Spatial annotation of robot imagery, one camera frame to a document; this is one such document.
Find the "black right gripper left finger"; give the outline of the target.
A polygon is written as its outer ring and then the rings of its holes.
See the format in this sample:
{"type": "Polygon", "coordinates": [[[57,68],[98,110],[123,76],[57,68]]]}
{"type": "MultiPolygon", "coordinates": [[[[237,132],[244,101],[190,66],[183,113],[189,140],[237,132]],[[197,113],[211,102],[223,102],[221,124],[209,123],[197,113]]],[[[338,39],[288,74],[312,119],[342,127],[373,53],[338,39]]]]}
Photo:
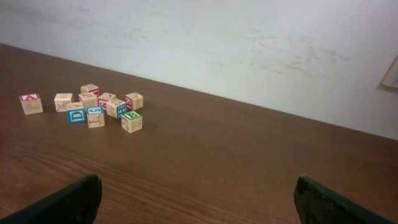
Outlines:
{"type": "Polygon", "coordinates": [[[1,224],[92,224],[102,199],[102,182],[88,175],[1,219],[1,224]]]}

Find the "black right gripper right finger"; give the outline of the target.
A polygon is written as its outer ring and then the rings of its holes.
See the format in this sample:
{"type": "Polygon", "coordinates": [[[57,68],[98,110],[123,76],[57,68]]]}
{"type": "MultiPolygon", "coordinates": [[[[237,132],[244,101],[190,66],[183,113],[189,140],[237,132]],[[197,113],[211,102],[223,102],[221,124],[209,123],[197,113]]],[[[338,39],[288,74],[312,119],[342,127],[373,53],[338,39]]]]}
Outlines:
{"type": "Polygon", "coordinates": [[[301,223],[394,224],[305,174],[299,176],[295,186],[294,204],[301,223]]]}

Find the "wooden block green letter B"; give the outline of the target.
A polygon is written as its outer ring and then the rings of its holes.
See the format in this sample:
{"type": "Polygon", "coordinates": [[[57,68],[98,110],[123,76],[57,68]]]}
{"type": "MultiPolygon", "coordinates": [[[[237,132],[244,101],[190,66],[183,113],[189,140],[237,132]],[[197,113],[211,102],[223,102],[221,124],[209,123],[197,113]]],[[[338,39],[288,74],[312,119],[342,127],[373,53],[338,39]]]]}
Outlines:
{"type": "Polygon", "coordinates": [[[142,129],[143,117],[135,111],[129,111],[121,115],[121,126],[128,133],[133,133],[142,129]]]}

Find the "wooden block red letter E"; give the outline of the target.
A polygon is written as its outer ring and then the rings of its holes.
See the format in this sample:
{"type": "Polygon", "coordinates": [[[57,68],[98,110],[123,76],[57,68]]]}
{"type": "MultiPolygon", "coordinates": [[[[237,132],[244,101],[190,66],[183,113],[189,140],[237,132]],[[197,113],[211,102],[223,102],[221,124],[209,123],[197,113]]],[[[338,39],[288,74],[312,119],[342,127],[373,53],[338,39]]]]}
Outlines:
{"type": "Polygon", "coordinates": [[[125,102],[128,111],[135,111],[144,106],[144,97],[137,92],[129,93],[125,95],[125,102]]]}

